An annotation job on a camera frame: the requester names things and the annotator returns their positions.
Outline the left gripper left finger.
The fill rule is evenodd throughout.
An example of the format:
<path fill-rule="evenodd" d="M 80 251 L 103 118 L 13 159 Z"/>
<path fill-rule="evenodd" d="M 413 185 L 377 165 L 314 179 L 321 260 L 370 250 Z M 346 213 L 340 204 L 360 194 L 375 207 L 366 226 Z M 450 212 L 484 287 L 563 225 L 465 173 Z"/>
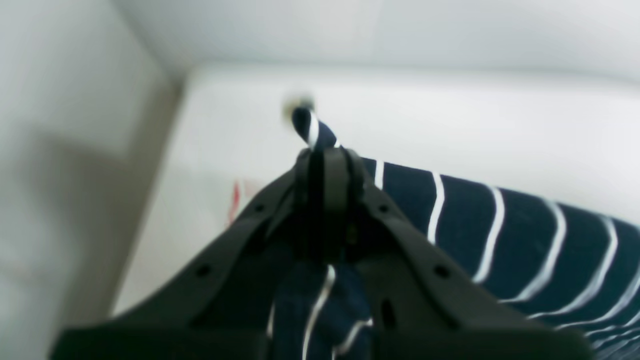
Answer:
<path fill-rule="evenodd" d="M 274 360 L 275 306 L 311 265 L 309 190 L 323 157 L 304 150 L 194 260 L 104 323 L 65 330 L 52 360 Z"/>

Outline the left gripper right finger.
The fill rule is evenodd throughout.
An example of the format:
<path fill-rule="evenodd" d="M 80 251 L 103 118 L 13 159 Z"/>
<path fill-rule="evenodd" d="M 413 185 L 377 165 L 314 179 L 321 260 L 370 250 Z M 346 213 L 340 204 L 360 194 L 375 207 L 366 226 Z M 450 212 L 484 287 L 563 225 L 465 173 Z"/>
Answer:
<path fill-rule="evenodd" d="M 322 152 L 322 260 L 362 281 L 372 326 L 351 329 L 362 360 L 592 360 L 577 332 L 498 301 L 429 244 L 353 151 Z"/>

